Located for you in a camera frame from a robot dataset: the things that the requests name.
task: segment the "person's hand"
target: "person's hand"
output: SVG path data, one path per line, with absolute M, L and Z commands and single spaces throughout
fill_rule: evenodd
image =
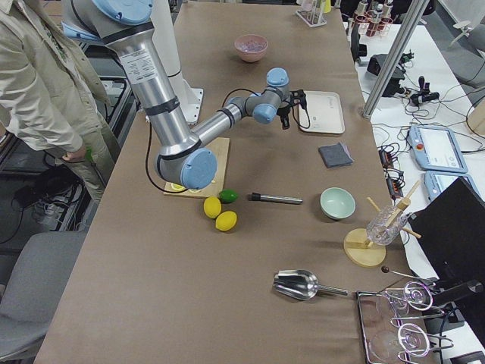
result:
M 83 144 L 76 152 L 66 152 L 66 155 L 64 155 L 62 158 L 66 162 L 76 163 L 84 161 L 85 155 L 86 146 Z

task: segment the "robotic arm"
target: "robotic arm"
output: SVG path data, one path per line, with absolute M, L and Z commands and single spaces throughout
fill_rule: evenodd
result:
M 155 169 L 165 180 L 190 189 L 208 186 L 217 160 L 204 146 L 246 116 L 268 124 L 280 108 L 295 103 L 285 70 L 274 68 L 268 72 L 268 85 L 261 95 L 233 98 L 190 130 L 152 42 L 154 27 L 149 17 L 153 0 L 62 1 L 67 36 L 101 42 L 116 52 L 161 142 Z

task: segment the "beige jacket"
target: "beige jacket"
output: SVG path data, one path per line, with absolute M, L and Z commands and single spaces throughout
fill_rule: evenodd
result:
M 108 103 L 83 51 L 62 34 L 40 1 L 0 0 L 0 121 L 5 128 L 35 150 L 58 146 L 75 152 L 82 135 L 101 127 L 92 96 Z

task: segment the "pink bowl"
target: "pink bowl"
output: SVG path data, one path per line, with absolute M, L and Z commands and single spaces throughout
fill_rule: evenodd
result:
M 245 62 L 256 62 L 264 57 L 268 50 L 268 41 L 263 36 L 246 34 L 234 41 L 237 54 Z

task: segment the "sleeve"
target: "sleeve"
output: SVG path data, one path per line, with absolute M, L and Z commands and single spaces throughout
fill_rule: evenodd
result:
M 50 145 L 76 152 L 83 139 L 51 103 L 22 42 L 10 30 L 0 30 L 0 105 L 16 115 L 22 128 L 34 130 Z

